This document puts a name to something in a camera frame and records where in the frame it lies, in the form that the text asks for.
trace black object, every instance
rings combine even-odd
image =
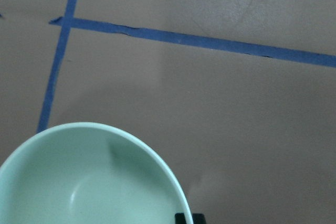
[[[206,224],[204,214],[193,214],[194,224]],[[186,224],[184,213],[175,214],[175,224]]]

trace gray floor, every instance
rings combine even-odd
[[[66,0],[0,0],[0,162],[35,134]],[[335,0],[79,0],[76,17],[336,55]],[[216,223],[336,222],[336,69],[73,29],[50,125],[154,148]]]

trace concrete floor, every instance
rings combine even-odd
[[[34,135],[67,0],[0,0],[0,163]],[[78,0],[75,17],[336,55],[336,0]],[[168,163],[216,223],[336,222],[336,69],[72,29],[49,126]]]

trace light green bowl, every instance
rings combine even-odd
[[[103,124],[52,127],[0,168],[0,224],[174,224],[177,212],[193,223],[165,162]]]

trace tape line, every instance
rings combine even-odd
[[[57,19],[53,19],[49,23],[52,25],[62,26],[63,22],[64,18],[59,17]],[[125,34],[136,38],[170,42],[180,45],[210,48],[236,52],[240,54],[248,54],[274,59],[310,63],[321,66],[336,67],[336,56],[318,54],[314,52],[250,44],[226,39],[216,39],[203,36],[173,33],[170,31],[162,31],[148,28],[134,28],[80,18],[74,18],[72,20],[71,26],[72,28],[99,31],[103,33]]]
[[[52,63],[51,72],[48,80],[48,86],[45,93],[43,106],[37,126],[37,133],[45,130],[48,127],[51,106],[53,104],[55,87],[58,77],[58,72],[65,54],[67,42],[71,30],[71,22],[75,13],[77,0],[68,0],[65,10],[64,18],[62,19],[61,32],[58,38],[58,44],[54,56],[54,62]]]

